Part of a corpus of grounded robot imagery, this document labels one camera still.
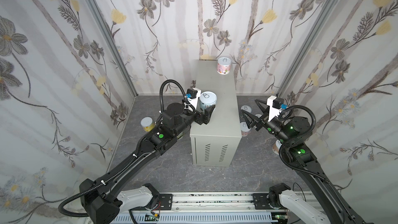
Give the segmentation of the pink labelled can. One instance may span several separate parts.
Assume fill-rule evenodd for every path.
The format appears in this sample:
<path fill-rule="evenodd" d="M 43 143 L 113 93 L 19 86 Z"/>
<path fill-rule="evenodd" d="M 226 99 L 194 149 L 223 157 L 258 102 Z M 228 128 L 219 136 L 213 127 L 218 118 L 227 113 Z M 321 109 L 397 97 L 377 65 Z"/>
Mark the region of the pink labelled can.
<path fill-rule="evenodd" d="M 221 75 L 226 75 L 230 72 L 232 67 L 232 60 L 227 57 L 222 57 L 218 59 L 217 72 Z"/>

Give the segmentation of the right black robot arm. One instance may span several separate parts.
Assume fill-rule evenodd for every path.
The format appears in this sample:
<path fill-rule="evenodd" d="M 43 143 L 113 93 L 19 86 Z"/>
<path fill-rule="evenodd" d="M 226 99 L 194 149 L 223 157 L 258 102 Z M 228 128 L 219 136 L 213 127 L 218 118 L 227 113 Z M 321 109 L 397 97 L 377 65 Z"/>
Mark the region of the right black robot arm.
<path fill-rule="evenodd" d="M 284 207 L 299 219 L 309 224 L 364 224 L 366 221 L 347 203 L 326 176 L 317 157 L 305 144 L 316 124 L 314 113 L 307 107 L 293 105 L 280 108 L 271 115 L 272 105 L 260 108 L 263 115 L 257 117 L 242 110 L 246 125 L 257 131 L 264 128 L 281 142 L 278 155 L 288 168 L 296 171 L 309 187 L 323 209 L 322 213 L 307 202 L 294 200 L 293 191 L 285 184 L 270 188 L 269 202 L 272 206 Z"/>

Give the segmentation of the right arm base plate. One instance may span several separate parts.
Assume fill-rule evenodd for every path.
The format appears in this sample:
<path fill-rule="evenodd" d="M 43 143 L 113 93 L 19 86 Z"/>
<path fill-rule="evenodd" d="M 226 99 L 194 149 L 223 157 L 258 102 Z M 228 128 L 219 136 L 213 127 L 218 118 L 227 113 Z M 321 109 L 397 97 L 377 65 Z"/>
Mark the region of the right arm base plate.
<path fill-rule="evenodd" d="M 268 193 L 255 193 L 252 194 L 252 198 L 256 210 L 272 209 L 269 203 Z"/>

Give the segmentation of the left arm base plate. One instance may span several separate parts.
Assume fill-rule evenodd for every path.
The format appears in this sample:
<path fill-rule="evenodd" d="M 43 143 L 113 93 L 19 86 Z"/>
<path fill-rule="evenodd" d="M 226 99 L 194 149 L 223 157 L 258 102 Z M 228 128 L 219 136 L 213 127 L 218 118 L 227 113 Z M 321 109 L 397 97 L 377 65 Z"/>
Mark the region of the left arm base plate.
<path fill-rule="evenodd" d="M 152 197 L 149 203 L 149 209 L 151 211 L 170 211 L 173 204 L 172 194 L 159 194 Z"/>

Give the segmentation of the blue labelled can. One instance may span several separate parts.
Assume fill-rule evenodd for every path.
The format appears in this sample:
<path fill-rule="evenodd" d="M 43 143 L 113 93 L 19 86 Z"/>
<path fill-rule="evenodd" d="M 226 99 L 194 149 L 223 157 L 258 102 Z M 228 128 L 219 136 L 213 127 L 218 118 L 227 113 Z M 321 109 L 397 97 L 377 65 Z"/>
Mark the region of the blue labelled can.
<path fill-rule="evenodd" d="M 215 93 L 210 91 L 205 91 L 201 93 L 200 96 L 200 109 L 205 111 L 208 107 L 216 105 L 217 103 L 217 96 Z"/>

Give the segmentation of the brown labelled can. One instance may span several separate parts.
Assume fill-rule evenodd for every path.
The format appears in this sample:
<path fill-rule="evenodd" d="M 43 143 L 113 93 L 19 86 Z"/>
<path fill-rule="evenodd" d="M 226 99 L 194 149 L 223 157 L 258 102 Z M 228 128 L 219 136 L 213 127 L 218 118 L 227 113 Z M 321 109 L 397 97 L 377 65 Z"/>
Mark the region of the brown labelled can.
<path fill-rule="evenodd" d="M 274 145 L 273 145 L 273 147 L 272 147 L 272 150 L 273 150 L 273 152 L 274 152 L 276 155 L 279 154 L 279 150 L 280 150 L 280 147 L 281 147 L 281 146 L 282 146 L 282 144 L 281 144 L 280 140 L 277 140 L 277 141 L 274 143 Z"/>

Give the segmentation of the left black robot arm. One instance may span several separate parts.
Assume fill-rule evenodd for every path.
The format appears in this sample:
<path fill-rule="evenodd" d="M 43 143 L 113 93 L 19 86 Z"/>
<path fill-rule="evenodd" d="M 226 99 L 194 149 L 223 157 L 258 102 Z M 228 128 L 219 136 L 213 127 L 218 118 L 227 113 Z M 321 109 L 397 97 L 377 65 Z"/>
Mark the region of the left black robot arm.
<path fill-rule="evenodd" d="M 175 84 L 182 93 L 180 103 L 164 106 L 163 92 L 167 84 Z M 137 143 L 136 149 L 110 172 L 96 180 L 86 179 L 79 186 L 79 193 L 62 201 L 58 211 L 75 218 L 89 217 L 95 224 L 110 224 L 120 213 L 127 201 L 120 193 L 126 184 L 147 164 L 162 156 L 178 140 L 193 122 L 208 124 L 214 105 L 197 111 L 191 100 L 197 100 L 198 90 L 187 91 L 177 81 L 168 79 L 160 86 L 160 116 L 155 127 Z"/>

